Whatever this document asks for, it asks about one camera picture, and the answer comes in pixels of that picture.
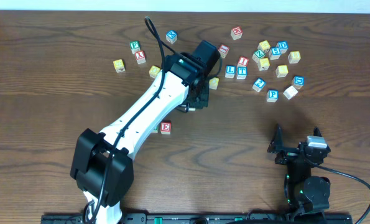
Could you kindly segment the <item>red E block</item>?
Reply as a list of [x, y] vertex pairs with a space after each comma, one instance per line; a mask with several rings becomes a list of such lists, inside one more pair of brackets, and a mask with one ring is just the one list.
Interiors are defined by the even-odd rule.
[[171, 130], [172, 130], [172, 123], [171, 122], [161, 122], [161, 124], [160, 124], [161, 134], [170, 134]]

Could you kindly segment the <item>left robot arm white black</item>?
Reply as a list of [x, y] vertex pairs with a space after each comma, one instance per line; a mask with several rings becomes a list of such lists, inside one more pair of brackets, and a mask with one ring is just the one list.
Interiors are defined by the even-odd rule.
[[206, 40], [193, 53], [163, 58], [149, 89], [115, 122], [96, 133], [84, 130], [76, 141], [70, 176], [86, 195], [84, 223], [118, 223], [120, 201], [134, 181], [133, 160], [154, 128], [173, 110], [208, 106], [209, 75], [221, 63]]

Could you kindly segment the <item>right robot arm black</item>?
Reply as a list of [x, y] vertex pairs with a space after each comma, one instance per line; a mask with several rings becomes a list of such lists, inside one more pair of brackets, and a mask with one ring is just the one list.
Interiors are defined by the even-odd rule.
[[287, 147], [283, 143], [282, 129], [277, 125], [267, 151], [276, 155], [276, 164], [287, 167], [284, 192], [289, 203], [289, 218], [319, 213], [330, 207], [329, 179], [312, 176], [314, 165], [322, 164], [331, 152], [318, 128], [297, 147]]

